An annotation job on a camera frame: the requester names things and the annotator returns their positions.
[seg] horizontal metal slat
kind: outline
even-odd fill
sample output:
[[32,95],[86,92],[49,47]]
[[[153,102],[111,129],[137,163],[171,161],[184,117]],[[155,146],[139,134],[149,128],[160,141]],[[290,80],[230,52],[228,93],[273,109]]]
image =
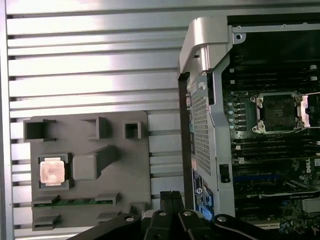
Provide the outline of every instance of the horizontal metal slat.
[[[149,136],[149,151],[151,153],[181,151],[181,135]],[[11,144],[12,160],[29,160],[30,157],[30,143]]]
[[32,224],[31,207],[15,207],[13,209],[14,225],[30,225]]
[[181,135],[149,136],[150,153],[181,151]]
[[31,172],[31,165],[27,164],[14,164],[12,165],[12,172],[13,173],[24,173],[24,172]]
[[176,68],[178,51],[115,55],[80,55],[9,60],[10,76],[98,73]]
[[150,166],[150,174],[172,174],[183,173],[182,164],[166,164]]
[[153,103],[131,103],[102,106],[73,106],[57,107],[28,110],[12,110],[10,116],[13,119],[31,118],[33,116],[52,116],[68,114],[93,114],[93,113],[110,113],[124,111],[157,111],[157,110],[177,110],[178,102],[153,102]]
[[9,89],[10,97],[163,90],[177,89],[176,78],[176,72],[19,77],[9,82]]
[[32,56],[45,54],[70,54],[70,53],[95,53],[95,52],[115,52],[132,50],[160,50],[160,49],[180,49],[183,40],[179,41],[150,41],[150,42],[124,42],[87,44],[71,46],[40,46],[40,47],[19,47],[8,49],[9,56]]
[[152,156],[150,157],[150,165],[171,165],[182,164],[182,156]]
[[286,8],[226,8],[214,12],[208,10],[189,10],[172,12],[143,12],[99,14],[83,16],[54,16],[13,18],[7,20],[8,35],[74,33],[94,31],[128,31],[132,29],[186,28],[199,17],[228,15],[258,15],[284,13],[316,13],[320,5]]
[[277,0],[261,2],[256,0],[7,0],[7,14],[34,14],[34,13],[61,13],[61,12],[87,12],[87,11],[119,11],[119,10],[145,10],[170,9],[192,7],[254,7],[283,4],[310,4],[319,3],[317,0]]
[[139,43],[147,41],[183,41],[187,29],[175,31],[146,31],[146,32],[119,32],[100,34],[79,34],[67,36],[32,36],[8,39],[8,48],[41,47],[60,45],[84,45],[84,44],[114,44],[114,43]]
[[180,130],[180,114],[149,115],[149,131]]
[[12,197],[14,204],[30,203],[32,201],[31,185],[14,186]]
[[153,103],[178,101],[178,90],[169,92],[142,92],[140,94],[112,94],[106,95],[101,93],[95,96],[56,96],[56,97],[40,97],[34,99],[26,99],[10,102],[11,110],[19,109],[35,109],[35,108],[55,108],[69,106],[89,106],[89,105],[116,105],[124,103]]
[[31,181],[31,173],[13,173],[12,174],[12,182],[30,182]]
[[159,195],[161,191],[184,192],[184,178],[182,176],[151,178],[151,194]]
[[10,123],[10,137],[11,137],[11,139],[23,139],[24,138],[24,125],[22,122]]
[[47,230],[47,231],[32,231],[31,228],[15,229],[14,236],[16,240],[23,238],[25,236],[28,236],[31,239],[42,239],[41,237],[43,237],[43,239],[51,240],[51,239],[54,239],[54,238],[51,238],[51,236],[78,234],[90,228],[92,227],[91,226],[65,227],[65,228],[55,228],[53,230]]

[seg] perforated metal panel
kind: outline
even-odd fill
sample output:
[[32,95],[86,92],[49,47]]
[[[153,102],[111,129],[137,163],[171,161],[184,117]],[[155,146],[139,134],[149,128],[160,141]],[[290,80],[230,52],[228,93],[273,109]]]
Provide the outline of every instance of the perforated metal panel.
[[191,96],[191,101],[197,166],[211,176],[207,117],[208,98],[197,96],[197,92],[194,92]]

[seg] pcie slot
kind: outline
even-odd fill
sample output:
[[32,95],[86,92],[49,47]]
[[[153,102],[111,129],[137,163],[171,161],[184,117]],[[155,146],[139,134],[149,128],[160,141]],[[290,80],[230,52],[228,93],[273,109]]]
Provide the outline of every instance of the pcie slot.
[[280,222],[278,220],[257,220],[257,221],[249,221],[249,224],[255,225],[264,230],[271,230],[271,229],[280,229]]

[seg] rectangular cutout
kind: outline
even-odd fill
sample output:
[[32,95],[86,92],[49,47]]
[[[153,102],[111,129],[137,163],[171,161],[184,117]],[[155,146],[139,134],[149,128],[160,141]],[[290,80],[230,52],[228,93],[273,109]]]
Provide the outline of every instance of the rectangular cutout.
[[124,123],[124,139],[141,139],[141,123],[138,122],[126,122]]
[[87,138],[89,140],[106,139],[111,135],[111,128],[108,126],[108,121],[104,117],[98,116],[93,119],[83,119],[87,122],[88,126],[85,128],[87,132]]
[[56,139],[51,136],[49,127],[50,124],[55,123],[55,120],[43,119],[39,122],[24,121],[23,122],[23,140],[29,142],[48,142]]

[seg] metal frame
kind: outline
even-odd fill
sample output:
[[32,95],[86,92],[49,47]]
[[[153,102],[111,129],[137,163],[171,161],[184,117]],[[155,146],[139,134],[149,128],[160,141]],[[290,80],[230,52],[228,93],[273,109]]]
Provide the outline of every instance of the metal frame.
[[[190,85],[196,85],[198,97],[208,98],[203,95],[199,81],[203,81],[202,75],[213,71],[214,105],[207,106],[209,142],[215,143],[210,145],[209,150],[211,170],[209,174],[197,166],[196,171],[215,193],[214,213],[231,216],[235,215],[232,158],[231,152],[226,150],[231,149],[231,141],[229,124],[224,115],[221,75],[229,65],[228,52],[233,46],[233,41],[232,27],[228,26],[227,16],[200,17],[189,25],[179,56],[180,73],[190,72]],[[229,182],[224,182],[219,171],[220,165],[228,165]]]
[[8,75],[8,35],[7,35],[7,10],[6,0],[0,1],[0,71],[1,71],[1,112],[2,112],[2,147],[3,147],[3,176],[1,190],[1,216],[5,215],[5,222],[1,222],[1,237],[3,239],[14,239],[14,218],[13,218],[13,183],[12,183],[12,162],[11,162],[11,140],[10,140],[10,96],[9,96],[9,75]]

